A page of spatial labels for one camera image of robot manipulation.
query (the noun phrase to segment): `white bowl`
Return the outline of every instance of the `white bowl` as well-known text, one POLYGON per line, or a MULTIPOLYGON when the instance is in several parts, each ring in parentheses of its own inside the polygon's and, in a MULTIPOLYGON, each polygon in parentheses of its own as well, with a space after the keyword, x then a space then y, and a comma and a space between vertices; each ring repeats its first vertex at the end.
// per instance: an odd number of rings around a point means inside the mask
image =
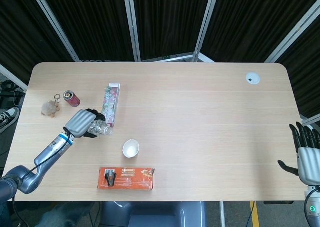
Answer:
POLYGON ((135 139, 129 139, 125 144, 123 145, 122 152, 125 157, 127 158, 133 158, 139 153, 139 143, 135 139))

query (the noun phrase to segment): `small plush toy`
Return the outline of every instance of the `small plush toy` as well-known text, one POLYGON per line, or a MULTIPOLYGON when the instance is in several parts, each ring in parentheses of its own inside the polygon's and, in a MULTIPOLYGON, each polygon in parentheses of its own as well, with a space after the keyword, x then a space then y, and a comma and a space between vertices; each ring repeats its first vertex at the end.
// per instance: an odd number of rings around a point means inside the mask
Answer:
POLYGON ((55 101, 50 100, 42 105, 41 114, 44 116, 50 116, 54 118, 56 112, 60 110, 59 104, 55 101))

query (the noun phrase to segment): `black cable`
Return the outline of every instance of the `black cable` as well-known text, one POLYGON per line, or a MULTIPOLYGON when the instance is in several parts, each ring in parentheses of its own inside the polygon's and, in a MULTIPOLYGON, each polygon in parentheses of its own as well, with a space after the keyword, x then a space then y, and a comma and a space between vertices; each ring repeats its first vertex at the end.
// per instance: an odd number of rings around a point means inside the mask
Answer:
POLYGON ((8 153, 9 151, 10 151, 10 149, 5 151, 5 152, 3 152, 3 153, 1 153, 0 156, 3 156, 5 153, 8 153))
POLYGON ((20 216, 18 210, 17 210, 17 206, 16 206, 16 198, 15 196, 12 198, 12 205, 13 205, 13 210, 14 210, 14 213, 16 214, 16 216, 19 218, 20 220, 20 224, 25 224, 25 226, 29 227, 28 223, 20 216))
POLYGON ((306 219, 306 221, 308 222, 308 225, 309 225, 310 227, 312 227, 312 226, 311 226, 311 224, 310 224, 310 219, 309 219, 309 216, 308 216, 308 213, 307 213, 307 204, 308 204, 308 200, 310 199, 311 195, 312 195, 314 192, 319 191, 319 190, 320 190, 320 187, 319 187, 319 186, 315 187, 315 189, 312 190, 312 191, 307 195, 307 197, 305 198, 305 201, 304 201, 304 215, 305 215, 305 219, 306 219))
POLYGON ((39 166, 42 166, 44 163, 46 163, 47 161, 51 160, 53 157, 55 157, 66 145, 67 143, 69 142, 70 140, 70 136, 71 136, 71 133, 65 128, 65 130, 67 131, 67 134, 68 134, 68 139, 66 140, 66 142, 62 145, 62 147, 57 151, 55 152, 53 155, 51 155, 49 158, 47 158, 45 161, 41 162, 40 164, 36 165, 33 169, 29 170, 29 172, 27 172, 23 177, 22 177, 22 181, 25 179, 25 177, 27 177, 30 173, 32 173, 32 171, 34 171, 35 169, 37 169, 39 166))
POLYGON ((251 219, 252 213, 254 212, 255 204, 256 204, 256 202, 253 202, 253 206, 252 206, 251 213, 249 215, 248 221, 246 223, 246 227, 248 227, 248 224, 249 224, 249 221, 251 219))
POLYGON ((99 203, 99 209, 98 209, 98 213, 96 214, 96 217, 95 217, 94 222, 93 222, 93 220, 92 220, 91 212, 89 211, 89 217, 90 217, 90 221, 91 221, 92 227, 96 227, 96 223, 97 223, 98 216, 99 216, 99 213, 100 213, 101 203, 100 203, 100 202, 98 202, 98 203, 99 203))
POLYGON ((98 216, 99 216, 99 213, 100 213, 100 209, 101 209, 101 203, 99 202, 99 209, 98 209, 98 213, 96 214, 96 217, 95 217, 94 227, 96 227, 96 223, 97 223, 97 219, 98 219, 98 216))
POLYGON ((91 216, 91 213, 90 213, 90 212, 89 212, 89 217, 90 217, 90 221, 91 221, 91 226, 92 226, 92 227, 95 227, 95 226, 94 226, 94 221, 92 220, 92 216, 91 216))

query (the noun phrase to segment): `metal frame pole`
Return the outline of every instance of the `metal frame pole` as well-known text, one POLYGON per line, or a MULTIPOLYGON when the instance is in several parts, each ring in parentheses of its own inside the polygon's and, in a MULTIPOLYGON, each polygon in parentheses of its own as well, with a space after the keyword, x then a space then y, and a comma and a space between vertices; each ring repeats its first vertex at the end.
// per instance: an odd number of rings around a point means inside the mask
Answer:
POLYGON ((195 45, 192 62, 198 61, 198 56, 199 56, 200 50, 202 48, 202 45, 204 43, 206 33, 208 30, 208 26, 209 26, 209 23, 210 23, 210 20, 212 17, 212 13, 214 12, 214 9, 215 9, 216 2, 217 2, 217 0, 208 0, 208 4, 206 5, 202 25, 200 28, 198 40, 195 45))
POLYGON ((24 91, 28 89, 28 86, 23 83, 18 77, 16 77, 13 73, 7 70, 2 64, 0 64, 0 73, 15 83, 17 86, 22 88, 24 91))
POLYGON ((309 126, 320 121, 320 114, 302 120, 302 125, 309 126))
POLYGON ((36 0, 37 3, 39 4, 40 8, 42 9, 43 13, 45 14, 45 16, 47 17, 47 19, 49 20, 50 24, 52 25, 53 29, 55 30, 56 34, 59 36, 60 40, 62 41, 64 47, 66 48, 66 50, 69 52, 71 58, 75 61, 75 62, 82 62, 75 49, 73 48, 73 46, 71 45, 66 33, 64 32, 64 30, 62 29, 60 23, 58 22, 55 14, 53 13, 53 11, 51 10, 50 6, 48 5, 46 0, 36 0))
POLYGON ((199 53, 198 60, 204 62, 204 63, 215 63, 212 59, 205 56, 203 53, 199 53))
POLYGON ((181 56, 181 57, 176 57, 176 58, 169 58, 169 59, 154 61, 154 63, 156 63, 156 62, 159 62, 159 63, 175 62, 175 61, 182 61, 182 60, 190 60, 192 58, 193 58, 193 54, 186 55, 186 56, 181 56))
POLYGON ((320 0, 317 0, 293 29, 287 34, 282 42, 266 59, 265 63, 275 63, 286 50, 299 38, 300 35, 316 20, 320 15, 320 0))
POLYGON ((136 19, 136 10, 134 0, 124 0, 126 16, 129 23, 129 31, 131 36, 131 44, 133 50, 133 57, 135 62, 141 62, 138 27, 136 19))

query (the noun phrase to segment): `box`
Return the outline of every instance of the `box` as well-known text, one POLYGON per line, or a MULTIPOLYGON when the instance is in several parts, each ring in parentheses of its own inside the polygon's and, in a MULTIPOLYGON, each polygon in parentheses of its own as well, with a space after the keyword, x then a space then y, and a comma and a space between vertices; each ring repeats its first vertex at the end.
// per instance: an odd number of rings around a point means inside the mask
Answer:
POLYGON ((154 188, 154 168, 101 167, 98 189, 100 190, 152 190, 154 188), (109 186, 107 173, 116 173, 114 186, 109 186))
POLYGON ((105 122, 110 127, 115 126, 119 94, 119 83, 110 83, 106 88, 101 113, 105 116, 105 122))

